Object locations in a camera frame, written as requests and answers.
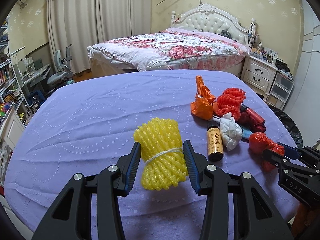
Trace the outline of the white tissue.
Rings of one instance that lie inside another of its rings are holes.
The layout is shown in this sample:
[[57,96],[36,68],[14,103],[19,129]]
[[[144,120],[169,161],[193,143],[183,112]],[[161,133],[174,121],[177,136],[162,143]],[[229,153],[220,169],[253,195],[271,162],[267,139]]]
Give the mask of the white tissue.
[[239,141],[242,139],[242,129],[239,124],[235,122],[232,113],[224,114],[220,119],[220,134],[223,145],[227,151],[232,151],[236,148]]

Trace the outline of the dark clothes on pillow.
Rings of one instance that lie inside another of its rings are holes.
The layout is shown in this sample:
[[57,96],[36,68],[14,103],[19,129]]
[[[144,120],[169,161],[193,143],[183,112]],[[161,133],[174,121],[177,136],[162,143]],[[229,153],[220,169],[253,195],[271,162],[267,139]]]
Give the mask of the dark clothes on pillow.
[[229,33],[229,32],[226,31],[226,30],[222,30],[222,31],[221,31],[221,36],[224,36],[224,37],[226,37],[226,38],[232,39],[231,33]]

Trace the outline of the floral quilt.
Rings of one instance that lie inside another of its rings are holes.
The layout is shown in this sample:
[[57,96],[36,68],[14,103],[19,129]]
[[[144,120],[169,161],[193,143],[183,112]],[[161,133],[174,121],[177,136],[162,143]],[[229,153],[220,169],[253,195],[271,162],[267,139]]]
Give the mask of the floral quilt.
[[100,62],[139,72],[158,69],[227,70],[249,49],[219,34],[169,28],[159,33],[116,38],[87,48],[91,64]]

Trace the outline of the brown glass bottle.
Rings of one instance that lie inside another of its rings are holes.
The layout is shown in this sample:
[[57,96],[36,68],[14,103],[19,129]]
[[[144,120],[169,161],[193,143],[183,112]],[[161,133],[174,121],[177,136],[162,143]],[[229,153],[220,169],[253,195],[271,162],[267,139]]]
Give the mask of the brown glass bottle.
[[223,143],[216,121],[210,121],[207,125],[207,155],[211,162],[223,159]]

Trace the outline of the yellow foam fruit net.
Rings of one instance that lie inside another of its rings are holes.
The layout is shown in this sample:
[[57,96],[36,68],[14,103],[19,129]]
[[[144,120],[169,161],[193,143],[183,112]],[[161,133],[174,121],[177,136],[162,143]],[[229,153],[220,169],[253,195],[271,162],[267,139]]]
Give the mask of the yellow foam fruit net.
[[158,117],[140,125],[133,138],[141,145],[145,163],[141,185],[150,191],[168,190],[186,180],[188,170],[178,123]]

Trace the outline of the white tufted headboard bed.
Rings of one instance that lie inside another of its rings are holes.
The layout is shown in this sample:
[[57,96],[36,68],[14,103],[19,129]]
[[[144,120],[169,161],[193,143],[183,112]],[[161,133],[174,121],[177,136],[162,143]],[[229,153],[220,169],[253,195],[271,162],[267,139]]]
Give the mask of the white tufted headboard bed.
[[[231,14],[208,3],[199,5],[195,9],[191,9],[188,12],[180,15],[173,11],[171,14],[171,28],[180,28],[187,31],[214,33],[219,35],[221,35],[222,30],[226,30],[231,33],[231,40],[239,42],[249,49],[248,29],[242,27],[239,23],[239,20]],[[223,72],[240,76],[244,65],[244,60],[245,59],[243,59],[240,64],[234,67],[223,70]],[[95,77],[137,71],[134,69],[119,69],[100,62],[94,64],[90,63],[90,67]]]

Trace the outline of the bookshelf with books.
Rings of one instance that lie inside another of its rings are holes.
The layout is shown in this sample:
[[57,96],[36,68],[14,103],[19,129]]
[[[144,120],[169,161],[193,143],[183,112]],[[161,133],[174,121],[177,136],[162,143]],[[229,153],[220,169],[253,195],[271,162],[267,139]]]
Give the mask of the bookshelf with books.
[[18,84],[11,60],[9,18],[10,16],[1,25],[1,124],[9,114],[10,109],[13,108],[22,124],[26,127],[29,118],[29,105]]

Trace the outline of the clutter on nightstand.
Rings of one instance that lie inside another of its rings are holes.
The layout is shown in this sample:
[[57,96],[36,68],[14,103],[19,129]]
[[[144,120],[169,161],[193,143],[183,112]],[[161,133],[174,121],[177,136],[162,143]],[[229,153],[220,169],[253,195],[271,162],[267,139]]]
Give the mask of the clutter on nightstand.
[[256,32],[256,24],[252,23],[248,31],[248,44],[251,48],[251,54],[259,59],[263,59],[272,65],[276,66],[278,70],[289,73],[290,69],[283,60],[278,57],[278,53],[272,49],[264,47],[259,42],[259,35]]

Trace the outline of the dark red bottle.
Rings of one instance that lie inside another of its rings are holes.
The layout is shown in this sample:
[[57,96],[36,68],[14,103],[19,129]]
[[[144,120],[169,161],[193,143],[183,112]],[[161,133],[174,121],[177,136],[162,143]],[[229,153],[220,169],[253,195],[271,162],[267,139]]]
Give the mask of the dark red bottle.
[[240,118],[237,123],[249,129],[252,133],[264,133],[266,131],[265,119],[244,104],[240,106]]

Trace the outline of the study desk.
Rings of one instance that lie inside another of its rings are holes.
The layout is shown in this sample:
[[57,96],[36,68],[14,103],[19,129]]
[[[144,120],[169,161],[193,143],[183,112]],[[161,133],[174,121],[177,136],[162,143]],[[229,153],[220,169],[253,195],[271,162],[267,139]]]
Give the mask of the study desk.
[[27,75],[22,75],[20,73],[20,70],[18,68],[19,65],[26,67],[24,62],[20,61],[18,64],[13,65],[13,71],[15,79],[18,83],[19,88],[22,91],[25,100],[27,100],[28,96],[35,88],[38,88],[41,92],[44,92],[42,81],[44,81],[47,78],[52,68],[51,64],[46,64],[37,71]]

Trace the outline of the white nightstand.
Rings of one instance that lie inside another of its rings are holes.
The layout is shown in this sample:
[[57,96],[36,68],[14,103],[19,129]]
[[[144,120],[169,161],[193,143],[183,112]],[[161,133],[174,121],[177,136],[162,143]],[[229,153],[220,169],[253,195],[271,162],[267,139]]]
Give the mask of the white nightstand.
[[277,71],[278,68],[275,65],[247,55],[241,72],[241,80],[266,101]]

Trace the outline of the grey desk chair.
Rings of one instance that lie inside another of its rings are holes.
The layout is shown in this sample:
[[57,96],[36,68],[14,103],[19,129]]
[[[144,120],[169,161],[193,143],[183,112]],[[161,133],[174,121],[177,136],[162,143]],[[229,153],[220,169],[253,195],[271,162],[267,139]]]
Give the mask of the grey desk chair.
[[54,89],[74,83],[73,72],[71,71],[71,46],[72,44],[66,47],[65,58],[61,57],[60,50],[57,50],[54,53],[54,66],[56,67],[57,72],[47,80],[49,88]]

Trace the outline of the clear plastic drawer unit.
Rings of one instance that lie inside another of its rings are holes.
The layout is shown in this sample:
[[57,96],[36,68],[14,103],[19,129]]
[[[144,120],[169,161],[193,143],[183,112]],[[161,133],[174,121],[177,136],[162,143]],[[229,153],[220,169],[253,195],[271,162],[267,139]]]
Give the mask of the clear plastic drawer unit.
[[294,80],[290,73],[277,71],[266,101],[274,107],[283,110],[294,87]]

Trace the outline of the red foam fruit net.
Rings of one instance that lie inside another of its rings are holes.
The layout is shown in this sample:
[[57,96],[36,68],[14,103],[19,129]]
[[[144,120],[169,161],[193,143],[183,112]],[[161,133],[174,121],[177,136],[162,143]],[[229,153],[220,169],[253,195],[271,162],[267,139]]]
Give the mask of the red foam fruit net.
[[227,88],[213,103],[214,113],[222,117],[227,113],[231,113],[235,121],[240,118],[241,104],[246,98],[246,92],[240,88]]

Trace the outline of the teal white toothpaste tube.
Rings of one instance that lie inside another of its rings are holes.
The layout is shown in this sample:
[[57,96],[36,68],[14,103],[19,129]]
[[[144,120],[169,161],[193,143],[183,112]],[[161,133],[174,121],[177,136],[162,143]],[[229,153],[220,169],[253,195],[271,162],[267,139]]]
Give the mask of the teal white toothpaste tube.
[[240,128],[242,129],[242,140],[243,141],[249,141],[249,137],[253,134],[249,129],[240,126]]

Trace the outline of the white wardrobe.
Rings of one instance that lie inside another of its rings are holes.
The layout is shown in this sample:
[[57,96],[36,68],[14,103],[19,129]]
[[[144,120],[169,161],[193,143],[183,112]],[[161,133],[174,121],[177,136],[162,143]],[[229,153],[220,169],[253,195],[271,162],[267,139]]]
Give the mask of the white wardrobe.
[[319,19],[307,0],[302,0],[302,8],[302,53],[284,110],[299,128],[304,145],[319,148]]

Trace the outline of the beige curtains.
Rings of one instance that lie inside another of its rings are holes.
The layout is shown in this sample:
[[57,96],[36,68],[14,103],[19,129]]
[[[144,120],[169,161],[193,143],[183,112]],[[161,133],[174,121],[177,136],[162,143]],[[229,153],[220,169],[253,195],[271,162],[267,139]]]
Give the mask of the beige curtains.
[[71,46],[71,70],[90,69],[87,47],[151,31],[151,0],[47,0],[50,52]]

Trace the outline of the white green cream tube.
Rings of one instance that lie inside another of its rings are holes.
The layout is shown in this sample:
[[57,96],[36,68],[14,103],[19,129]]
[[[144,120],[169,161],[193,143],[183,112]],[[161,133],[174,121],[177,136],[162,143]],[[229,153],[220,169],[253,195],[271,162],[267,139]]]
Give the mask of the white green cream tube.
[[213,116],[213,121],[216,121],[216,122],[220,123],[221,118],[218,117],[218,116]]

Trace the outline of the orange wrapper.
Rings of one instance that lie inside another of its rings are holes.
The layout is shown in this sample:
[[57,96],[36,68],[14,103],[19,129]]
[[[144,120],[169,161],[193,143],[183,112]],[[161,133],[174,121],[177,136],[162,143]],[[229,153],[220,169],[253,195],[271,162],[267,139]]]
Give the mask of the orange wrapper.
[[190,104],[192,115],[203,120],[210,120],[218,110],[216,97],[205,86],[202,76],[195,77],[197,93],[195,101]]

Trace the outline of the red plastic bag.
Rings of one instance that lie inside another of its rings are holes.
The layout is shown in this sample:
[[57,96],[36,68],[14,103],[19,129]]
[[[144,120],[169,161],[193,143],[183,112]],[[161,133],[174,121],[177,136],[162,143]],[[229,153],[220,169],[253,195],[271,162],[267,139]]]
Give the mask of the red plastic bag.
[[255,155],[263,155],[264,150],[271,150],[281,156],[285,155],[285,148],[269,139],[265,133],[256,132],[249,136],[249,149]]

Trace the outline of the black lined trash bin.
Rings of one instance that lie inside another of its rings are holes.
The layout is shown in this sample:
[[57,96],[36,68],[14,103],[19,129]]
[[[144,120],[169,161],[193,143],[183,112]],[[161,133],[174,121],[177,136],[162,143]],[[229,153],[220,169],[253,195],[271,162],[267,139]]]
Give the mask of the black lined trash bin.
[[303,137],[295,122],[281,109],[268,105],[272,112],[278,117],[287,131],[290,133],[292,139],[295,141],[298,147],[303,147]]

